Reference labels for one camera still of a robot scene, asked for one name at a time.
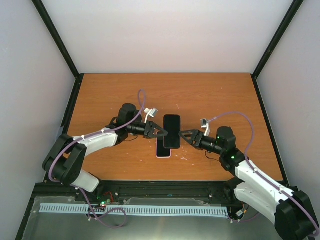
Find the maroon smartphone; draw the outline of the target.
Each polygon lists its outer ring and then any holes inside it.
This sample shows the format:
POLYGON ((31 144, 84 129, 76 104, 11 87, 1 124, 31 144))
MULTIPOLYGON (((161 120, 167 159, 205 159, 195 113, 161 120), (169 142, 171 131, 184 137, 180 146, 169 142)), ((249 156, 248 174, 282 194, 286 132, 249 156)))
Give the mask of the maroon smartphone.
POLYGON ((163 145, 166 149, 179 149, 181 147, 181 117, 176 114, 166 114, 163 117, 163 128, 167 136, 163 138, 163 145))

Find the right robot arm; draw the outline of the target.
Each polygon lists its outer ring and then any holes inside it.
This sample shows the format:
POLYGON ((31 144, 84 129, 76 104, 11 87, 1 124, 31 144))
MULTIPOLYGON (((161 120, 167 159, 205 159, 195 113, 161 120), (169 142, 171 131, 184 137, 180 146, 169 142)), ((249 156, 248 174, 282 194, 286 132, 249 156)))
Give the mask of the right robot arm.
POLYGON ((181 131, 179 135, 194 148, 219 155, 221 166, 233 175, 230 199, 257 210, 274 225, 283 240, 303 240, 320 234, 310 198, 272 179, 247 159, 236 147, 230 127, 219 127, 215 138, 197 129, 181 131))

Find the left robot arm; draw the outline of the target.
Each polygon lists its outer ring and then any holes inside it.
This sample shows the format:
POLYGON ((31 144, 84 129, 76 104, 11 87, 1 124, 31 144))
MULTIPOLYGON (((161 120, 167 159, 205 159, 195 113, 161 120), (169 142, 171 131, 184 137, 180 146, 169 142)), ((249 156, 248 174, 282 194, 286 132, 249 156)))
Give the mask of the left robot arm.
POLYGON ((59 136, 42 168, 51 181, 83 189, 92 201, 99 201, 103 198, 105 186, 98 177, 83 170, 85 157, 121 144, 130 134, 155 139, 167 136, 168 132, 153 121, 142 118, 135 105, 125 103, 103 129, 83 136, 59 136))

